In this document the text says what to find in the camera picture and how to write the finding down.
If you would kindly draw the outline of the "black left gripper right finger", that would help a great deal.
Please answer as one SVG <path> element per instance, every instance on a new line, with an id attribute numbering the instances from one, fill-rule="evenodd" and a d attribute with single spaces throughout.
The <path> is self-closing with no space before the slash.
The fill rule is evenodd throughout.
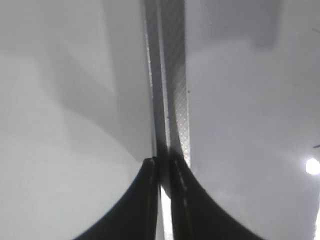
<path id="1" fill-rule="evenodd" d="M 253 233 L 202 188 L 183 157 L 169 152 L 171 215 L 175 240 L 251 240 Z"/>

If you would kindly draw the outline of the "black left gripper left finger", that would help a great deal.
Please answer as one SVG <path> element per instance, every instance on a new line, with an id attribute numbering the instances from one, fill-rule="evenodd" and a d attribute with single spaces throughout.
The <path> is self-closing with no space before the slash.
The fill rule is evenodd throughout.
<path id="1" fill-rule="evenodd" d="M 158 218 L 158 159 L 146 158 L 128 190 L 77 240 L 154 240 Z"/>

